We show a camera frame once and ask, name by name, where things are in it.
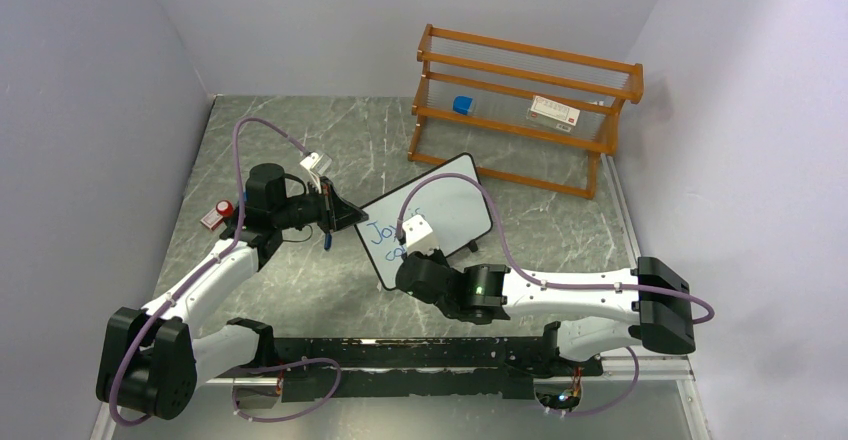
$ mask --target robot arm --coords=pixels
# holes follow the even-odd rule
[[[403,231],[407,256],[397,273],[398,288],[435,305],[448,318],[488,324],[522,315],[584,316],[565,322],[557,332],[560,356],[576,362],[638,344],[673,355],[695,351],[688,301],[625,287],[650,285],[688,293],[689,285],[656,258],[640,258],[633,270],[525,272],[540,280],[541,285],[536,285],[505,265],[475,265],[462,272],[451,268],[435,234],[420,215],[405,221]],[[562,290],[548,288],[547,284],[612,284],[616,289]]]
[[[367,220],[362,210],[339,197],[332,182],[321,176],[326,157],[312,153],[301,165],[317,183],[304,184],[279,165],[253,167],[245,183],[240,241],[227,252],[237,225],[234,215],[212,251],[176,285],[141,309],[121,308],[109,319],[97,376],[98,399],[109,401],[112,383],[132,341],[150,319],[150,312],[165,304],[170,307],[133,353],[118,390],[118,405],[171,419],[182,412],[194,390],[208,380],[237,366],[277,363],[273,330],[259,322],[237,318],[212,335],[195,337],[221,302],[261,270],[277,251],[283,230],[315,223],[329,236]],[[288,196],[286,180],[300,182],[304,192]],[[213,265],[187,291],[176,295],[209,261]]]

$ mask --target gray wall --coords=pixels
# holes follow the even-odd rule
[[[848,432],[848,0],[660,0],[618,165],[643,253],[713,302],[715,438]]]
[[[88,438],[209,100],[155,0],[0,1],[0,438]]]
[[[412,96],[424,25],[624,59],[656,0],[160,0],[213,93]]]

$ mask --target small whiteboard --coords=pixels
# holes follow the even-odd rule
[[[403,263],[401,255],[406,252],[395,238],[403,201],[422,180],[448,172],[479,181],[474,159],[471,154],[463,153],[362,206],[368,220],[356,225],[356,233],[387,290],[395,289],[395,275]],[[409,203],[404,220],[419,214],[436,232],[445,255],[455,253],[492,229],[492,215],[483,195],[459,178],[442,178],[419,190]]]

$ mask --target purple cable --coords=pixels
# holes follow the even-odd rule
[[[248,415],[248,414],[242,412],[241,410],[239,410],[238,400],[236,400],[236,389],[233,388],[233,393],[232,393],[233,413],[238,415],[239,417],[247,420],[247,421],[250,421],[250,422],[278,423],[278,422],[286,422],[286,421],[289,421],[289,420],[294,420],[296,418],[300,418],[304,415],[308,415],[308,414],[314,412],[315,410],[321,408],[321,406],[324,405],[325,403],[327,403],[327,401],[333,396],[333,394],[336,393],[336,390],[339,388],[339,383],[341,383],[341,380],[342,380],[342,367],[339,365],[339,363],[337,361],[333,360],[332,358],[308,358],[306,360],[301,360],[299,362],[287,363],[285,365],[277,365],[277,366],[274,366],[274,367],[243,368],[241,370],[245,371],[245,372],[249,372],[249,373],[269,373],[269,372],[279,372],[280,370],[286,370],[286,369],[289,369],[289,368],[302,367],[304,365],[311,365],[313,363],[326,363],[328,365],[332,365],[333,368],[336,369],[336,380],[333,382],[333,386],[332,386],[332,388],[330,388],[330,391],[327,392],[327,394],[324,395],[324,397],[321,398],[321,400],[318,400],[317,402],[312,404],[309,408],[303,409],[303,410],[301,410],[297,413],[293,413],[291,415],[286,415],[284,417],[276,417],[276,418],[254,417],[253,415]]]
[[[403,232],[403,229],[402,229],[403,212],[406,211],[406,208],[409,206],[409,202],[412,200],[412,197],[416,193],[418,193],[418,191],[421,190],[424,187],[424,185],[427,185],[431,182],[434,182],[434,181],[442,179],[442,178],[458,178],[460,180],[465,180],[466,182],[470,183],[471,185],[474,185],[474,187],[476,187],[477,190],[480,191],[480,193],[483,195],[483,198],[486,200],[486,204],[489,206],[489,209],[491,209],[491,211],[492,211],[492,219],[494,219],[495,226],[498,228],[498,234],[500,235],[500,239],[501,239],[501,248],[503,249],[504,256],[506,256],[507,263],[509,263],[509,266],[512,267],[512,269],[515,270],[515,273],[517,273],[521,278],[527,280],[528,282],[530,282],[530,283],[532,283],[536,286],[539,286],[539,287],[543,286],[542,282],[539,279],[537,279],[536,277],[530,276],[521,267],[519,267],[518,263],[515,261],[515,259],[512,258],[512,253],[509,251],[509,245],[506,244],[506,235],[504,235],[503,222],[501,221],[501,215],[500,215],[500,213],[498,213],[498,207],[495,205],[495,201],[492,199],[492,196],[489,195],[489,192],[487,192],[486,189],[483,188],[483,186],[480,185],[479,182],[477,182],[476,180],[474,180],[473,178],[471,178],[467,175],[463,175],[461,173],[439,173],[439,174],[433,175],[432,177],[429,177],[429,178],[421,181],[421,183],[416,185],[415,188],[413,188],[412,191],[409,192],[409,195],[406,196],[406,200],[403,201],[403,205],[401,206],[401,209],[400,209],[400,215],[398,216],[397,228],[395,230],[395,236],[399,236],[401,234],[401,232]],[[585,284],[585,285],[575,285],[575,284],[571,284],[571,283],[548,282],[548,283],[544,284],[544,286],[547,287],[547,288],[554,288],[554,289],[557,289],[557,290],[614,290],[616,288],[615,285],[613,285],[611,283],[590,283],[590,284]],[[701,300],[700,298],[698,298],[694,295],[690,295],[688,293],[678,292],[676,290],[669,290],[667,288],[652,287],[650,285],[621,285],[621,289],[622,290],[636,290],[636,291],[640,291],[640,292],[656,293],[656,294],[660,294],[660,295],[668,295],[670,297],[681,298],[681,299],[686,300],[688,302],[696,303],[696,304],[704,307],[704,309],[707,311],[707,314],[704,315],[701,318],[696,318],[696,319],[692,320],[693,324],[709,322],[710,320],[713,319],[713,317],[715,317],[715,310],[713,309],[712,305],[710,305],[706,301]]]
[[[306,147],[304,147],[302,143],[290,137],[288,133],[286,133],[285,131],[283,131],[282,129],[267,120],[255,117],[248,117],[236,122],[236,125],[233,128],[233,163],[235,164],[236,168],[236,187],[238,191],[239,213],[238,221],[236,223],[236,230],[233,235],[233,242],[227,248],[221,251],[221,253],[219,254],[220,258],[229,255],[229,253],[233,251],[236,245],[238,245],[238,242],[241,238],[241,230],[244,226],[244,184],[242,183],[241,162],[239,161],[238,156],[238,134],[241,131],[242,125],[250,122],[257,122],[265,125],[266,127],[274,130],[275,132],[288,139],[288,141],[291,142],[292,145],[295,146],[295,148],[300,150],[304,156],[309,154],[309,152],[306,150]],[[215,263],[217,263],[215,259],[211,259],[201,265],[200,268],[195,270],[195,272],[191,274],[191,276],[189,276],[189,278],[180,288],[174,291],[173,295],[171,295],[171,299],[176,301],[177,299],[182,297],[182,295],[186,291],[188,291],[188,289],[190,289],[192,285],[195,284],[195,282],[197,282],[197,279],[199,279],[204,273],[206,273],[206,271],[209,270],[209,268],[211,268],[212,265],[214,265]],[[112,388],[109,390],[109,415],[111,415],[112,419],[115,420],[115,423],[117,423],[118,425],[122,425],[124,427],[133,427],[145,422],[147,419],[150,418],[150,415],[147,414],[135,420],[127,420],[122,417],[121,413],[118,412],[118,391],[121,388],[121,382],[123,382],[124,380],[124,375],[126,375],[127,373],[127,368],[129,368],[130,360],[132,360],[133,354],[135,354],[135,352],[141,346],[142,339],[145,335],[147,335],[147,332],[150,331],[150,328],[153,327],[153,324],[156,322],[156,320],[159,319],[159,317],[161,317],[162,315],[164,315],[169,308],[171,308],[171,305],[171,303],[165,302],[155,312],[153,312],[152,315],[150,315],[150,318],[148,318],[147,322],[145,322],[144,325],[141,327],[141,330],[139,330],[138,335],[135,336],[135,339],[133,339],[132,343],[130,344],[130,347],[127,349],[127,353],[124,355],[123,360],[121,360],[121,364],[118,366],[118,371],[115,372],[115,378],[112,380]]]
[[[597,415],[618,405],[633,392],[633,389],[636,388],[636,383],[639,381],[639,358],[636,356],[636,352],[634,352],[632,348],[624,348],[630,353],[630,356],[633,357],[633,380],[630,381],[630,385],[628,385],[627,388],[623,392],[621,392],[621,395],[615,397],[615,399],[611,402],[605,405],[601,405],[600,407],[585,410],[583,412],[566,413],[566,417],[589,417],[592,415]]]

